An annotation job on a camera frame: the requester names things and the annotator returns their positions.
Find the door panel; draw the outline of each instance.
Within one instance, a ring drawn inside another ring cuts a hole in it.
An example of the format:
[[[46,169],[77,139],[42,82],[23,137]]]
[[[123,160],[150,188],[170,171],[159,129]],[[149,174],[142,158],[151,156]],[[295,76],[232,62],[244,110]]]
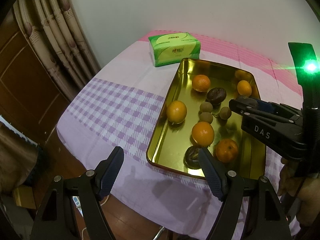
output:
[[[43,144],[68,104],[10,11],[0,26],[0,114]]]

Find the orange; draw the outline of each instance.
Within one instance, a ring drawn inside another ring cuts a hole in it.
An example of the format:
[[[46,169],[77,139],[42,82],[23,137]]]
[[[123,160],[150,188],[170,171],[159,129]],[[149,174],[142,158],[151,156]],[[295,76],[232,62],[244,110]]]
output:
[[[234,140],[222,139],[216,147],[216,157],[223,163],[229,163],[238,156],[238,145]]]
[[[251,96],[252,88],[248,81],[245,81],[245,80],[239,81],[237,85],[237,89],[240,95],[247,96],[247,97]]]
[[[167,107],[167,118],[170,122],[178,124],[184,121],[187,116],[187,107],[181,101],[172,101]]]
[[[196,123],[191,131],[191,136],[201,147],[208,147],[214,139],[214,130],[207,122]]]
[[[196,75],[192,80],[192,88],[198,92],[207,92],[210,85],[210,79],[205,75]]]

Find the tray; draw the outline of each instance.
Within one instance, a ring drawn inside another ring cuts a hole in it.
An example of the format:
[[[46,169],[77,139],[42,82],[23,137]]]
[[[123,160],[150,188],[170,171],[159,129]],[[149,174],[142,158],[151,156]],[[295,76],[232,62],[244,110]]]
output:
[[[236,70],[238,68],[220,63],[190,58],[182,59],[172,80],[147,149],[147,160],[151,165],[193,178],[204,179],[201,169],[189,169],[183,163],[185,151],[193,145],[191,130],[199,121],[199,106],[206,99],[206,93],[193,90],[191,82],[195,75],[204,74],[209,77],[211,88],[223,87],[226,90],[226,99],[220,107],[212,112],[218,114],[221,107],[228,106],[230,99],[239,95],[236,88],[239,82],[239,75],[237,74],[239,71],[236,73]],[[260,99],[253,75],[244,71],[241,74],[240,79],[246,79],[252,86],[252,97]],[[188,111],[185,121],[178,125],[172,125],[165,116],[166,107],[174,100],[184,102]],[[225,164],[226,168],[237,172],[242,177],[257,179],[264,174],[266,147],[241,130],[241,121],[242,116],[236,113],[232,113],[226,123],[214,117],[211,125],[215,137],[208,149],[214,156],[215,147],[221,139],[231,138],[235,140],[239,147],[239,155],[231,163]]]

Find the pink tablecloth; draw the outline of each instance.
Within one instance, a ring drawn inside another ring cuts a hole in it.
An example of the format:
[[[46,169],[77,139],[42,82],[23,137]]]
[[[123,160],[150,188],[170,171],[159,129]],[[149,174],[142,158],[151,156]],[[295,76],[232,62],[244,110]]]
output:
[[[221,203],[204,180],[165,172],[148,164],[146,149],[164,97],[179,64],[153,67],[148,37],[132,44],[108,63],[73,100],[58,122],[59,138],[87,169],[106,159],[114,146],[125,159],[111,193],[148,219],[181,234],[205,239]],[[200,58],[251,72],[261,99],[301,108],[295,76],[272,60],[234,44],[193,34],[201,41]],[[280,157],[267,149],[265,175],[277,188]],[[244,200],[233,239],[244,225]],[[292,232],[299,227],[295,221]]]

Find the passion fruit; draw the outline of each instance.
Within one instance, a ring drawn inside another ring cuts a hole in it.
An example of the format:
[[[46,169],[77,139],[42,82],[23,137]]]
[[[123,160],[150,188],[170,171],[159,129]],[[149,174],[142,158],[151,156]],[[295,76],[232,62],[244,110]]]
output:
[[[222,103],[227,97],[227,92],[224,88],[213,88],[207,93],[207,101],[213,106],[217,106]]]
[[[200,146],[190,146],[184,155],[183,163],[186,167],[193,170],[200,169],[200,164],[198,161],[198,154],[199,150],[201,149]]]

